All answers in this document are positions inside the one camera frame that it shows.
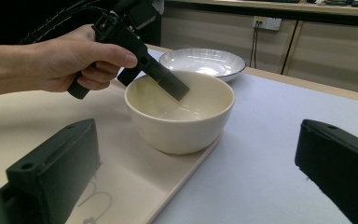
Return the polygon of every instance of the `wall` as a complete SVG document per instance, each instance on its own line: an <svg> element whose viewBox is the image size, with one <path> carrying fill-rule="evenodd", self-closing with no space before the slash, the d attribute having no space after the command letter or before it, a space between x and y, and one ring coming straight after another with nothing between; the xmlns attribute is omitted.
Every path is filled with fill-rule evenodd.
<svg viewBox="0 0 358 224"><path fill-rule="evenodd" d="M230 51L250 62L253 17L166 7L161 46L168 49L211 48ZM293 21L279 32L260 30L257 68L280 74ZM287 75L358 91L358 27L304 22Z"/></svg>

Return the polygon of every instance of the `forearm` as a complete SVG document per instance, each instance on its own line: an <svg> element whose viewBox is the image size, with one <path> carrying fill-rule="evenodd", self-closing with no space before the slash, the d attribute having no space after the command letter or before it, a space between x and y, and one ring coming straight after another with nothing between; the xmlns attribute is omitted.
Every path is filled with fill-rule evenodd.
<svg viewBox="0 0 358 224"><path fill-rule="evenodd" d="M32 63L32 48L0 46L0 94L36 90Z"/></svg>

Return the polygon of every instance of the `cream-colored bowl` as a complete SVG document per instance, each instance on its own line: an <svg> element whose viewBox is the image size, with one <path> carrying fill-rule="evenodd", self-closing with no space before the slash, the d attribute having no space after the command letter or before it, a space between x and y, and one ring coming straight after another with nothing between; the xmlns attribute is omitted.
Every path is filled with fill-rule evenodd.
<svg viewBox="0 0 358 224"><path fill-rule="evenodd" d="M228 84L216 77L173 73L190 88L180 102L150 76L135 79L126 89L125 101L136 130L149 146L186 154L209 146L219 136L235 96Z"/></svg>

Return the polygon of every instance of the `bowl rim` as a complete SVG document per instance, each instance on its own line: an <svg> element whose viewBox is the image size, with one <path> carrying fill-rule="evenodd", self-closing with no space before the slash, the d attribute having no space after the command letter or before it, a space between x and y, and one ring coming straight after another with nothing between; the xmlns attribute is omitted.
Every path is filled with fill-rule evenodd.
<svg viewBox="0 0 358 224"><path fill-rule="evenodd" d="M203 50L203 49L207 49L207 48L173 49L173 50L167 51L167 52L163 53L161 56L159 56L158 62L161 63L161 65L163 65L164 67L166 67L166 66L161 62L161 59L162 59L163 57L166 57L167 55L170 55L170 54L172 54L173 52L185 51L185 50L188 50L188 49L199 49L199 50ZM232 72L232 73L230 73L230 74L223 74L223 75L212 76L212 77L229 77L229 76L236 76L238 73L242 72L242 71L246 68L246 61L245 61L243 58L241 58L240 56L238 56L237 54L231 53L231 52L226 51L226 50L221 50L221 49L207 49L207 50L215 50L215 51L225 52L225 53L228 53L228 54L230 54L230 55L233 55L234 57L240 59L240 60L243 62L243 66L241 66L241 68L240 68L238 71L235 70L234 72Z"/></svg>
<svg viewBox="0 0 358 224"><path fill-rule="evenodd" d="M222 114L224 113L227 113L228 110L230 110L233 106L234 106L234 103L236 101L236 97L235 97L235 92L234 90L232 90L232 88L223 80L219 79L219 78L216 78L216 77L212 77L212 76L209 76L209 75L205 75L205 74L200 74L200 73L195 73L195 72L188 72L188 71L178 71L178 72L187 72L187 73L192 73L193 75L196 75L196 76L205 76L207 78L215 78L218 82L221 82L223 83L228 89L229 89L229 92L231 93L232 95L232 99L231 99L231 102L229 103L228 106L226 106L226 108L222 111L220 111L219 113L216 113L210 117L207 117L205 119L192 119L192 120L176 120L176 119L160 119L160 118L156 118L156 117L153 117L153 116L150 116L150 115L147 115L146 113L143 113L141 111L139 111L138 109L136 109L135 107L132 106L132 104L130 104L129 100L128 100L128 90L130 89L130 87L132 85L135 85L133 84L137 79L139 78L145 78L147 75L144 75L143 77L139 77L139 78L136 78L135 80L133 80L132 83L130 83L130 85L126 88L125 92L124 92L124 100L126 102L126 105L127 107L129 107L132 111L148 118L148 119L153 119L153 120L158 120L158 121L162 121L162 122L171 122L171 123L194 123L194 122L200 122L200 121L204 121L204 120L208 120L208 119L214 119L216 117L219 117L221 116Z"/></svg>

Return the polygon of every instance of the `bowl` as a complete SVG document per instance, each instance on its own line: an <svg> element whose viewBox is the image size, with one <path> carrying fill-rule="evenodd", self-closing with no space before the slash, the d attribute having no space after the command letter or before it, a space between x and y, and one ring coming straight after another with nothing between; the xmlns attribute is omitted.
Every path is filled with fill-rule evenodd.
<svg viewBox="0 0 358 224"><path fill-rule="evenodd" d="M172 71L188 71L228 82L246 67L239 56L218 49L177 49L164 53L159 62Z"/></svg>
<svg viewBox="0 0 358 224"><path fill-rule="evenodd" d="M218 78L173 71L190 91L176 101L153 78L135 79L125 101L137 132L146 143L170 154L187 154L209 146L223 131L235 95Z"/></svg>

